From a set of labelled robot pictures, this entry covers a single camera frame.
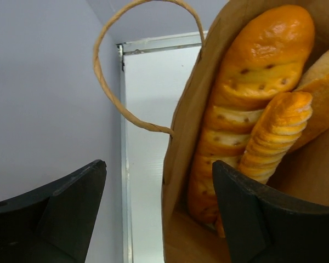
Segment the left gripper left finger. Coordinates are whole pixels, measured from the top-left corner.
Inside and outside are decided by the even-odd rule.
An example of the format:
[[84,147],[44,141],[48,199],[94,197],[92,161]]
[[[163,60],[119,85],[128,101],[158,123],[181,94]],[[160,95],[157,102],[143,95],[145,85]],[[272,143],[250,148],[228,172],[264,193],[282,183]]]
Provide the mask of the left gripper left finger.
[[0,201],[0,262],[85,262],[106,175],[95,160]]

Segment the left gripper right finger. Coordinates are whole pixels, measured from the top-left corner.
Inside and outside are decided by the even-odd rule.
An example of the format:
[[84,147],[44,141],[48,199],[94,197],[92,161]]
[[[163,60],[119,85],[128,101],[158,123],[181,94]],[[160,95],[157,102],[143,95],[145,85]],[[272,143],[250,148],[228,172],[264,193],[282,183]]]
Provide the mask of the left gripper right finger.
[[329,206],[291,197],[212,164],[231,262],[329,262]]

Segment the brown paper bag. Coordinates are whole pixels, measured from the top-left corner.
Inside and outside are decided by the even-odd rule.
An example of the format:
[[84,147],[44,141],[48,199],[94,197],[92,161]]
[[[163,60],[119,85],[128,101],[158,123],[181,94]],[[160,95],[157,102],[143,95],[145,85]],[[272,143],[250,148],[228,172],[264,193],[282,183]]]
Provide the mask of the brown paper bag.
[[229,1],[164,127],[164,262],[329,262],[329,1]]

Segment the long seeded fake baguette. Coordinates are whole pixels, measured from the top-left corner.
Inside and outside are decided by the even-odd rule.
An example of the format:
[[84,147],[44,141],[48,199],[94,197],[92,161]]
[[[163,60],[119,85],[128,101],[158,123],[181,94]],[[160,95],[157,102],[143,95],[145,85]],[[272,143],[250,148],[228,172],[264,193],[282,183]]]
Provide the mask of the long seeded fake baguette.
[[238,165],[250,133],[269,101],[298,83],[314,45],[309,12],[287,4],[252,19],[220,63],[192,157],[187,206],[204,224],[219,215],[212,179],[217,160]]

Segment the ridged orange fake bread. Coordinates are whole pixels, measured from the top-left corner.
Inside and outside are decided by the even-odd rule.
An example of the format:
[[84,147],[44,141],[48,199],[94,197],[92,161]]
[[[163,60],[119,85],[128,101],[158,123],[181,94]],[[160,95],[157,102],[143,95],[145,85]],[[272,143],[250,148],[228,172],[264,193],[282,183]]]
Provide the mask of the ridged orange fake bread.
[[254,126],[237,170],[266,184],[306,128],[312,101],[308,92],[277,94]]

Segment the pale crusty fake bread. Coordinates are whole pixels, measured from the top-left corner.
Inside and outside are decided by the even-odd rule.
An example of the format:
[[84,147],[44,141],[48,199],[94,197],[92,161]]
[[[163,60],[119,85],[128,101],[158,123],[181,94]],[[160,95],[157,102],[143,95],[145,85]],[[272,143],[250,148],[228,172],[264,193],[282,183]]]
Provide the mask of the pale crusty fake bread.
[[306,145],[329,128],[329,50],[309,67],[295,91],[308,92],[313,96],[313,115],[288,153]]

